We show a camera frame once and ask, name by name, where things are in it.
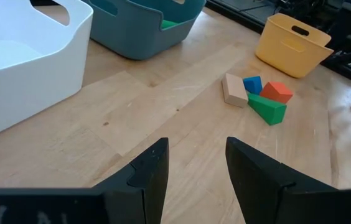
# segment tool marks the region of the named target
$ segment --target red block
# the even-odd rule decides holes
[[[286,104],[293,96],[293,92],[280,82],[268,82],[260,96]]]

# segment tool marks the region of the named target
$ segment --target teal plastic bin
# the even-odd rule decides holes
[[[90,37],[116,53],[143,60],[183,41],[206,0],[83,0],[94,9]],[[163,20],[177,23],[161,28]]]

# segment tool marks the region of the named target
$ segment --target light wood tabletop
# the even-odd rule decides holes
[[[322,66],[291,78],[255,57],[259,37],[204,9],[188,38],[149,60],[91,40],[82,90],[0,133],[0,187],[91,187],[168,137],[162,222],[244,223],[225,160],[235,136],[351,188],[351,81]],[[284,121],[268,126],[249,106],[224,103],[225,73],[285,83],[294,96]]]

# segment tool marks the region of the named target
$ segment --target yellow plastic bin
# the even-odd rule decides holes
[[[325,47],[331,38],[318,29],[278,13],[268,17],[256,56],[292,77],[302,78],[333,52]]]

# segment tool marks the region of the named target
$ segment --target blue cube block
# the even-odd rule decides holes
[[[260,92],[263,90],[263,86],[261,84],[261,77],[250,77],[244,78],[243,84],[245,85],[245,89],[252,94],[259,95]]]

